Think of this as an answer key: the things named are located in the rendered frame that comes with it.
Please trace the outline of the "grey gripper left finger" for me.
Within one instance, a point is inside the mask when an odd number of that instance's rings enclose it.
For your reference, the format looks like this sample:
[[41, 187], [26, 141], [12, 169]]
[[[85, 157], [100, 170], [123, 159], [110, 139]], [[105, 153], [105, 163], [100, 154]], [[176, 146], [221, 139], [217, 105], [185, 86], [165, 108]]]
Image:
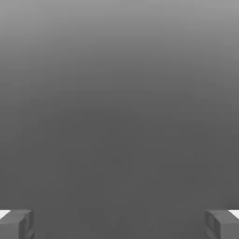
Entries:
[[0, 239], [35, 239], [33, 210], [0, 210]]

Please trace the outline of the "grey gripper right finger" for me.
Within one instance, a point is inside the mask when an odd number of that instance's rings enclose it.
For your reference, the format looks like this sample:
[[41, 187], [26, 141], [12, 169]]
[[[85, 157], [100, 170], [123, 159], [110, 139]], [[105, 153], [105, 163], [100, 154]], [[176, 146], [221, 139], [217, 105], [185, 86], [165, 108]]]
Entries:
[[207, 239], [239, 239], [239, 210], [206, 210]]

